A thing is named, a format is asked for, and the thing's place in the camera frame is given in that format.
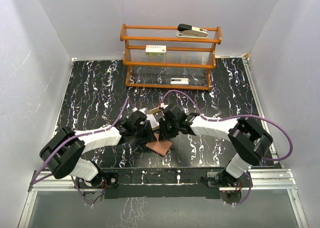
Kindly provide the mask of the pink leather card holder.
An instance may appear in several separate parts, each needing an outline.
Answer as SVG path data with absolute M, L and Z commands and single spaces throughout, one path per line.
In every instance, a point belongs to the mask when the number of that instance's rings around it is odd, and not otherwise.
M 155 153 L 165 156 L 171 148 L 172 143 L 169 140 L 159 141 L 159 134 L 155 133 L 154 135 L 156 137 L 156 141 L 148 142 L 145 146 Z

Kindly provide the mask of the beige wooden tray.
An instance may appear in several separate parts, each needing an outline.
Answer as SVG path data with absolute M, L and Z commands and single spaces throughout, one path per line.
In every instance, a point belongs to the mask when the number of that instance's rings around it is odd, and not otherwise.
M 159 108 L 159 107 L 157 107 L 157 108 L 154 108 L 154 109 L 151 109 L 151 110 L 149 110 L 148 112 L 147 112 L 147 114 L 149 113 L 156 113 L 156 112 L 161 112 L 162 113 L 162 110 Z

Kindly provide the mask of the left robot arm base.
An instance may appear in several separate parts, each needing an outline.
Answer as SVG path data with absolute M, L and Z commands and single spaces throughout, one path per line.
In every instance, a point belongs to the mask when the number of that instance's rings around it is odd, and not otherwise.
M 107 189 L 118 188 L 119 177 L 120 177 L 119 174 L 116 172 L 100 171 L 97 174 L 97 176 L 95 176 L 91 181 L 85 181 L 84 178 L 74 178 L 72 175 L 71 175 L 71 180 L 74 184 L 74 188 L 81 195 L 85 203 L 89 205 L 91 208 L 93 208 L 99 198 L 105 197 Z M 81 179 L 87 187 L 101 189 L 101 194 L 97 198 L 95 198 L 95 200 L 90 201 L 89 199 L 86 198 L 85 192 L 80 189 Z

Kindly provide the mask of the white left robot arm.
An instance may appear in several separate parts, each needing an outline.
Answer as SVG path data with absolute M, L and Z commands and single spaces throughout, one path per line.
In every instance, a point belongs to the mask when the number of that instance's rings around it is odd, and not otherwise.
M 146 144 L 157 141 L 146 108 L 135 110 L 128 119 L 118 121 L 114 127 L 102 130 L 73 131 L 62 128 L 40 151 L 42 161 L 57 151 L 47 167 L 56 179 L 67 175 L 79 176 L 92 187 L 103 182 L 102 173 L 92 163 L 81 159 L 82 154 L 106 146 L 117 146 L 131 139 Z

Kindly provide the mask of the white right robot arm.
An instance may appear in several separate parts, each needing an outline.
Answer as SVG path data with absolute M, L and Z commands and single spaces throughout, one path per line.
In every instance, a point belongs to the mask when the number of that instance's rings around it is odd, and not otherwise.
M 158 121 L 161 141 L 182 133 L 221 138 L 233 145 L 236 155 L 221 172 L 221 177 L 228 186 L 235 186 L 243 173 L 252 166 L 259 165 L 273 143 L 271 135 L 252 117 L 210 121 L 198 113 L 187 115 L 173 104 L 162 112 L 163 117 Z

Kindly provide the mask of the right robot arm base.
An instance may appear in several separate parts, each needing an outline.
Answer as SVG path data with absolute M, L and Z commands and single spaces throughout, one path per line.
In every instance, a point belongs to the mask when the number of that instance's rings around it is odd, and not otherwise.
M 243 173 L 239 178 L 234 178 L 227 172 L 208 172 L 205 176 L 200 178 L 200 182 L 209 188 L 231 188 L 233 192 L 239 192 L 245 184 L 252 187 L 251 174 L 248 172 Z

